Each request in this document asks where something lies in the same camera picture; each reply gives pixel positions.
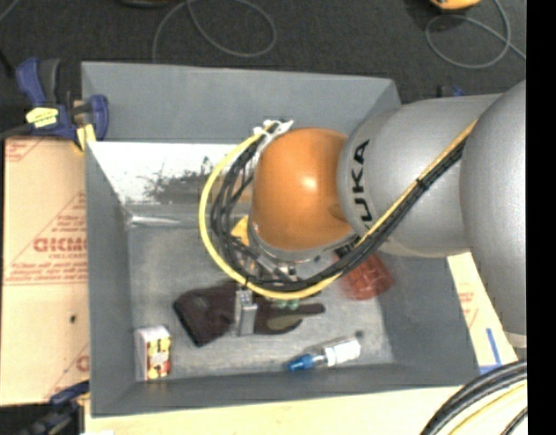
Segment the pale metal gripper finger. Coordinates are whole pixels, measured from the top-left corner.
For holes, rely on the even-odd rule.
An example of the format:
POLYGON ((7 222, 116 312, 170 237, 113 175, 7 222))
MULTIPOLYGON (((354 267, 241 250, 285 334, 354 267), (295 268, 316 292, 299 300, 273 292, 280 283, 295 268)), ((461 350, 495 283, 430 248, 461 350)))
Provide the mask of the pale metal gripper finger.
POLYGON ((258 304, 254 293, 247 291, 244 294, 244 334, 253 334, 257 317, 258 304))
POLYGON ((243 311, 246 306, 246 292, 238 289, 235 294, 235 334, 242 335, 243 311))

